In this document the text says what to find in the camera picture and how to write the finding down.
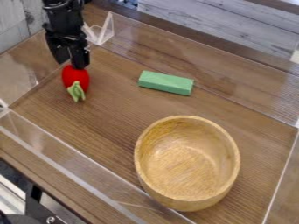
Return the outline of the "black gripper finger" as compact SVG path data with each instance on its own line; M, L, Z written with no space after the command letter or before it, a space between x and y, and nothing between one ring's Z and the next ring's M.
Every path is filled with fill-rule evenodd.
M87 40L69 41L69 60L72 67L83 70L90 65L90 49Z
M64 63L69 58L69 50L65 41L49 35L45 36L47 44L51 50L52 57L59 64Z

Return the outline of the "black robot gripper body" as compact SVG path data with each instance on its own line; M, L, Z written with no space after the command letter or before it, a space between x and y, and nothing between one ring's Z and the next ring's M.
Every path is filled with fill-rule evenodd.
M41 0L41 2L48 18L43 24L47 41L83 42L87 37L81 30L86 0Z

